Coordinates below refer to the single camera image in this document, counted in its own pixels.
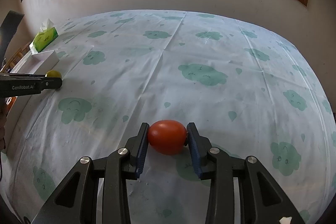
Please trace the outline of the person left hand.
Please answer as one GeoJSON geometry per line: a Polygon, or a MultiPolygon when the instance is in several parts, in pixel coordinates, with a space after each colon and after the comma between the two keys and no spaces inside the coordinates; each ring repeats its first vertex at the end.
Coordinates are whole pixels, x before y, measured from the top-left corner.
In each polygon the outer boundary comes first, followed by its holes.
{"type": "Polygon", "coordinates": [[[5,137],[6,116],[7,116],[7,106],[4,104],[0,112],[0,150],[3,150],[5,148],[4,137],[5,137]]]}

